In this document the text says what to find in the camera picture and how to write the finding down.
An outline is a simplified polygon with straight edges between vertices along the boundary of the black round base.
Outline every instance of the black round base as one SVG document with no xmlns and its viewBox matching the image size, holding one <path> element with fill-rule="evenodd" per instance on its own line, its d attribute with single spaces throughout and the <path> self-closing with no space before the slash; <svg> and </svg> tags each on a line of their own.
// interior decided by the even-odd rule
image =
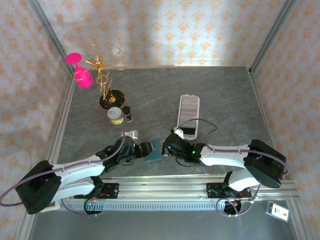
<svg viewBox="0 0 320 240">
<path fill-rule="evenodd" d="M 101 95 L 99 99 L 99 105 L 105 111 L 108 111 L 110 108 L 113 108 L 113 107 L 118 107 L 122 109 L 126 104 L 126 100 L 127 100 L 126 95 L 122 91 L 118 89 L 111 89 L 106 91 L 105 100 L 104 100 L 104 94 Z"/>
</svg>

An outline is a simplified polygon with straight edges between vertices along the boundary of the floral wallpaper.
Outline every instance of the floral wallpaper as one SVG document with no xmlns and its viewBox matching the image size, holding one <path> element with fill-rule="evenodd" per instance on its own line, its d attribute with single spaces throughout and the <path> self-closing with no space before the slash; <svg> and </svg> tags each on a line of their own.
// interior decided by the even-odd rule
<svg viewBox="0 0 320 240">
<path fill-rule="evenodd" d="M 255 76 L 276 148 L 320 235 L 320 1 L 298 0 Z"/>
<path fill-rule="evenodd" d="M 285 0 L 40 0 L 67 53 L 119 47 L 128 68 L 250 67 Z"/>
<path fill-rule="evenodd" d="M 0 193 L 46 157 L 70 74 L 26 0 L 0 5 Z M 20 199 L 13 191 L 4 203 Z M 0 239 L 11 240 L 24 207 L 0 207 Z"/>
</svg>

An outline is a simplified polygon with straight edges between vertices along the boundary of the metal bracket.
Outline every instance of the metal bracket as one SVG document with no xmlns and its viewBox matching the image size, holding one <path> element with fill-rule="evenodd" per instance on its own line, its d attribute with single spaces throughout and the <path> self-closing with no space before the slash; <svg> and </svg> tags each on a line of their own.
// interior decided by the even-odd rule
<svg viewBox="0 0 320 240">
<path fill-rule="evenodd" d="M 104 183 L 101 189 L 101 193 L 106 193 L 102 196 L 97 196 L 97 199 L 117 199 L 119 193 L 119 183 Z M 88 195 L 76 195 L 75 199 L 89 199 L 91 196 Z"/>
<path fill-rule="evenodd" d="M 208 199 L 223 199 L 223 198 L 252 198 L 251 189 L 248 187 L 242 191 L 236 191 L 232 188 L 223 189 L 221 182 L 209 182 L 206 184 L 206 193 Z"/>
</svg>

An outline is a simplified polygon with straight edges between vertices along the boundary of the small jar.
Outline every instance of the small jar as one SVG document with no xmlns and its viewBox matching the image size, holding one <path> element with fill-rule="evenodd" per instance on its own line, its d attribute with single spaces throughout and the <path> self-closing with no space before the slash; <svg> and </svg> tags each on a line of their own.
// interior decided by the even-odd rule
<svg viewBox="0 0 320 240">
<path fill-rule="evenodd" d="M 119 107 L 111 107 L 108 110 L 107 115 L 113 125 L 119 125 L 124 121 L 124 116 L 122 115 L 122 111 Z"/>
<path fill-rule="evenodd" d="M 132 116 L 131 116 L 131 109 L 129 106 L 124 106 L 122 108 L 124 119 L 127 123 L 130 123 L 132 121 Z"/>
</svg>

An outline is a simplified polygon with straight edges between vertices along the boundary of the gray stone table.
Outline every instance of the gray stone table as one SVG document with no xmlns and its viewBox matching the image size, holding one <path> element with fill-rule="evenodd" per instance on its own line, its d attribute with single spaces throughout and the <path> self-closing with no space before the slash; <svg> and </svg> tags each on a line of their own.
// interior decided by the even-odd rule
<svg viewBox="0 0 320 240">
<path fill-rule="evenodd" d="M 137 142 L 164 141 L 176 126 L 180 96 L 200 98 L 199 117 L 218 125 L 209 137 L 215 146 L 238 146 L 260 139 L 271 144 L 258 102 L 245 67 L 179 67 L 113 70 L 112 88 L 126 94 L 133 121 L 112 125 L 99 106 L 100 86 L 74 89 L 63 134 L 58 163 L 69 163 L 89 157 L 119 138 L 119 129 L 138 130 Z M 197 139 L 212 128 L 199 122 Z M 188 174 L 221 174 L 232 167 L 183 167 L 171 157 L 161 161 L 135 160 L 133 165 L 118 166 L 105 177 L 162 176 Z"/>
</svg>

